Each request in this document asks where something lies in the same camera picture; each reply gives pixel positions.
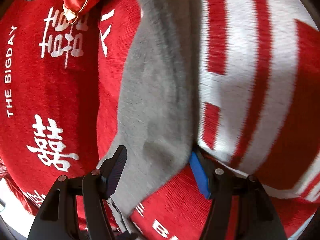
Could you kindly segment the red wedding blanket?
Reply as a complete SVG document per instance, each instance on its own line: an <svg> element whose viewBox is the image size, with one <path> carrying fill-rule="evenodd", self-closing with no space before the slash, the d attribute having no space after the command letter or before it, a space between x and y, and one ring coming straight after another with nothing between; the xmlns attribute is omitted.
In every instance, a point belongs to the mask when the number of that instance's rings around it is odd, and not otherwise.
<svg viewBox="0 0 320 240"><path fill-rule="evenodd" d="M193 151L255 176L286 239L319 239L319 0L189 0ZM37 215L59 176L99 169L100 0L69 24L63 0L1 0L1 177ZM147 235L201 239L212 200L189 158L146 197ZM82 196L80 239L89 239Z"/></svg>

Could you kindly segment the grey garment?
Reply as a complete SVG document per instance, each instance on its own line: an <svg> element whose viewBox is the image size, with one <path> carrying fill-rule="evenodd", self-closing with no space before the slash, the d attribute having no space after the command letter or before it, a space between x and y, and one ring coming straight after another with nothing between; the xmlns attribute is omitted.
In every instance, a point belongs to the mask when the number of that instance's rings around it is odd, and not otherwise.
<svg viewBox="0 0 320 240"><path fill-rule="evenodd" d="M99 48L98 152L119 145L127 162L110 206L122 230L138 224L142 201L185 167L193 142L189 0L106 0Z"/></svg>

